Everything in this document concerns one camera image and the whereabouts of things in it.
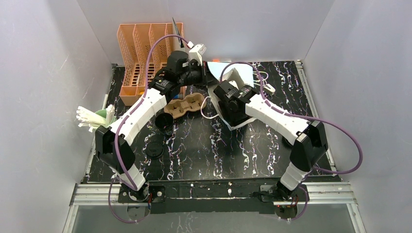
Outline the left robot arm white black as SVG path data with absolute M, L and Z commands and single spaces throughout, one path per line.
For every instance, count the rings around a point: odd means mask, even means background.
M 173 51 L 166 67 L 156 73 L 143 96 L 118 120 L 95 131 L 96 157 L 130 189 L 138 191 L 146 182 L 135 165 L 130 145 L 146 123 L 180 93 L 181 87 L 206 86 L 204 52 L 197 47 L 189 52 Z

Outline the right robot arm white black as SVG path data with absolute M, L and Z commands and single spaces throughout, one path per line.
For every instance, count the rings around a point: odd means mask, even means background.
M 328 150 L 325 126 L 317 120 L 290 116 L 263 98 L 258 90 L 235 81 L 223 81 L 209 93 L 219 117 L 230 130 L 256 119 L 280 133 L 291 145 L 290 164 L 277 182 L 273 196 L 287 200 Z

